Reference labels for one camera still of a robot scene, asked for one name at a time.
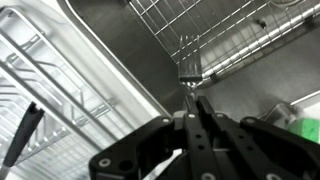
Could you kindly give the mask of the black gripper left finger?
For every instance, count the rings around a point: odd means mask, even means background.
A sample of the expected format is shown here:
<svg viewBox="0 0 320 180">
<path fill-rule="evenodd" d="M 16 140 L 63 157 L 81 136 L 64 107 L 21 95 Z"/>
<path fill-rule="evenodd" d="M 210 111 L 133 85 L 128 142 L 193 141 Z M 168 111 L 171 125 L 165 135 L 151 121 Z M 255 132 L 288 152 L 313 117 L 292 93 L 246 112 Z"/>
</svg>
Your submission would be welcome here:
<svg viewBox="0 0 320 180">
<path fill-rule="evenodd" d="M 184 104 L 186 114 L 183 117 L 183 127 L 186 132 L 192 180 L 218 180 L 216 158 L 207 132 L 202 126 L 196 101 L 192 96 L 186 96 Z"/>
</svg>

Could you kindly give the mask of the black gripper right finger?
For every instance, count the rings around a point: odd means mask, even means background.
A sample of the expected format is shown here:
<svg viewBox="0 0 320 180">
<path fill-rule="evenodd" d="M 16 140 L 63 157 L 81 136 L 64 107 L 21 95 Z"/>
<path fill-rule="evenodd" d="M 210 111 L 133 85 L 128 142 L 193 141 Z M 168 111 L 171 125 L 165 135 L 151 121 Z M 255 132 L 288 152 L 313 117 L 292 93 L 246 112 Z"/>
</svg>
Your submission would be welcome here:
<svg viewBox="0 0 320 180">
<path fill-rule="evenodd" d="M 275 164 L 240 124 L 223 114 L 216 114 L 204 96 L 196 101 L 202 122 L 209 132 L 213 148 L 230 149 L 218 152 L 218 166 L 223 178 L 231 180 L 293 180 L 294 175 Z"/>
</svg>

